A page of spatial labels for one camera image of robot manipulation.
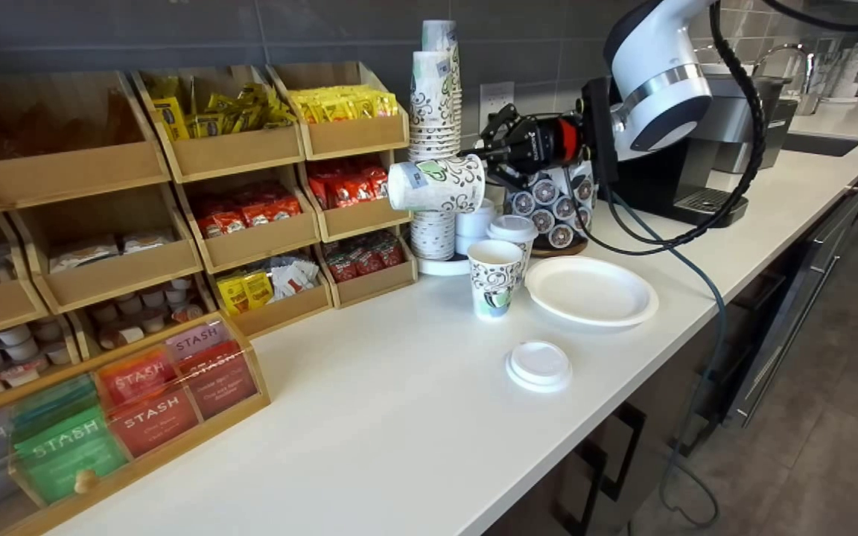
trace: counter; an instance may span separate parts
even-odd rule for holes
[[[792,132],[858,137],[858,104],[823,104]],[[844,159],[782,153],[750,189],[747,216],[685,253],[725,297],[858,181]],[[649,218],[658,232],[685,227]],[[597,232],[631,241],[597,216]],[[171,461],[58,534],[479,534],[631,396],[711,318],[703,284],[673,256],[627,259],[658,291],[652,323],[631,332],[566,326],[527,297],[504,326],[470,314],[469,280],[330,311],[253,341],[274,403]],[[566,393],[510,385],[504,355],[521,341],[568,351]]]

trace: coffee machine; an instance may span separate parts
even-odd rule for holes
[[[726,199],[726,190],[714,190],[706,181],[726,153],[747,153],[750,108],[726,73],[706,68],[706,80],[711,101],[695,135],[646,159],[616,165],[621,180],[613,181],[613,190],[628,205],[671,221],[697,224],[714,216]],[[776,111],[784,83],[786,80],[755,80],[765,111]],[[714,227],[729,227],[746,216],[746,208],[747,199],[738,199],[726,218],[714,221]]]

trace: red packaging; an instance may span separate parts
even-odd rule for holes
[[[199,224],[204,236],[223,236],[223,232],[248,229],[244,218],[238,211],[232,211],[232,208],[212,208],[198,224]]]
[[[321,208],[330,208],[329,181],[320,180],[320,175],[309,175],[306,184],[309,184],[312,199],[317,199]]]
[[[381,259],[379,259],[379,253],[369,250],[369,248],[357,250],[354,259],[357,259],[357,272],[361,272],[361,275],[372,275],[372,272],[381,272],[381,268],[384,268]]]
[[[253,199],[242,205],[244,224],[248,227],[268,227],[274,224],[274,202],[272,199]]]
[[[244,351],[232,341],[177,360],[177,369],[205,421],[256,393]]]
[[[122,405],[110,414],[110,430],[129,448],[131,455],[142,455],[159,443],[195,430],[199,421],[184,388]]]
[[[381,265],[399,265],[406,256],[403,256],[403,248],[397,244],[397,238],[393,236],[388,236],[388,238],[381,238],[379,244],[375,244],[375,253],[379,253],[379,259],[381,259]]]
[[[338,284],[361,278],[357,262],[348,256],[330,256],[329,265]]]
[[[347,208],[347,205],[357,205],[357,184],[351,180],[333,180],[330,181],[330,193],[333,193],[333,202],[338,208]]]
[[[98,369],[96,379],[104,388],[108,405],[117,408],[145,396],[162,396],[177,372],[166,360],[166,348],[150,348],[145,355]]]
[[[369,180],[372,199],[388,199],[388,175]]]

